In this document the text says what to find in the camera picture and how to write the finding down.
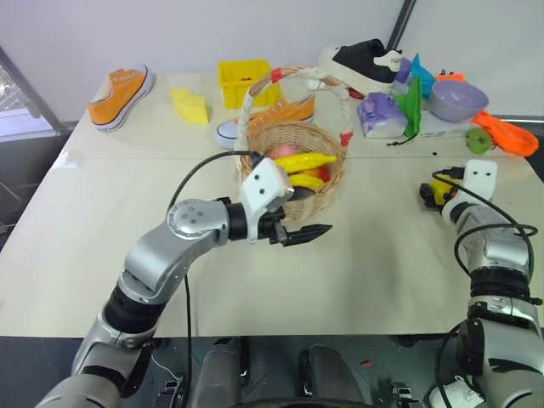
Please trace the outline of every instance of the orange bag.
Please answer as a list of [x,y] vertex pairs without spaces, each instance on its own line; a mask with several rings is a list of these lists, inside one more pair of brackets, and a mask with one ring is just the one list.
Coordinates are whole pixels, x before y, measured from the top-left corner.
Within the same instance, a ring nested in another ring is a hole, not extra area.
[[536,136],[512,123],[503,122],[482,110],[473,123],[483,127],[498,146],[514,155],[531,156],[538,149]]

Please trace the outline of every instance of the yellow plastic basket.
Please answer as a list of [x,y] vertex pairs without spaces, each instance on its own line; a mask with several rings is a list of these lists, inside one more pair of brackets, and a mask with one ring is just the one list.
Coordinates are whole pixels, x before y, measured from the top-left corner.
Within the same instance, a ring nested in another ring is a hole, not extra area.
[[[247,61],[221,61],[218,64],[219,86],[223,88],[224,105],[228,109],[239,109],[244,102],[247,89],[271,71],[266,59]],[[254,106],[270,106],[281,96],[280,85],[271,85],[253,102]]]

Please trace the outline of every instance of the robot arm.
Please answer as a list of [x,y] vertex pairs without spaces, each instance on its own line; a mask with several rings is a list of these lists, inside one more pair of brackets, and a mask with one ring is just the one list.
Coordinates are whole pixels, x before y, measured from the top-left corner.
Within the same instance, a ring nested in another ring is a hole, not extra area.
[[269,238],[284,246],[312,241],[330,225],[288,232],[281,206],[293,194],[285,172],[263,159],[241,185],[241,202],[184,200],[130,249],[109,301],[77,351],[71,377],[41,408],[118,408],[143,381],[151,339],[168,301],[202,254],[227,241]]
[[[461,180],[462,187],[490,200],[496,163],[471,160],[441,176]],[[455,225],[466,253],[471,299],[459,330],[457,363],[491,408],[544,406],[544,341],[536,310],[541,300],[530,297],[527,242],[515,228],[491,228],[510,221],[449,187],[422,185],[420,192],[428,207],[441,207],[445,222]],[[445,203],[436,202],[436,190]]]

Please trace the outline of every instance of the orange shoe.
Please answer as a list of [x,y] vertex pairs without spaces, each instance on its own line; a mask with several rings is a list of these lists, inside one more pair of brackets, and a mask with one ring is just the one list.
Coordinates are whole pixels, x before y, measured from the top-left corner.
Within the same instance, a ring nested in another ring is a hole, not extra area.
[[113,71],[108,94],[88,104],[94,126],[102,132],[120,128],[130,110],[153,88],[154,82],[155,74],[145,65]]
[[[267,110],[250,116],[247,126],[247,137],[258,129],[270,123],[284,121],[312,122],[314,119],[315,96],[309,95],[304,99],[288,103],[283,98],[278,98],[275,104]],[[215,132],[215,139],[225,149],[232,149],[238,132],[238,119],[223,122]]]

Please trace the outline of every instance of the yellow object in gripper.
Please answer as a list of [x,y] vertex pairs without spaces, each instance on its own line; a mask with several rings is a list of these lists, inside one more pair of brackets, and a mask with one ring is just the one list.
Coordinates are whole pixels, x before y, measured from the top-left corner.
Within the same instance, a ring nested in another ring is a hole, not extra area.
[[170,89],[170,98],[178,114],[185,120],[194,123],[209,123],[206,99],[192,94],[189,89]]

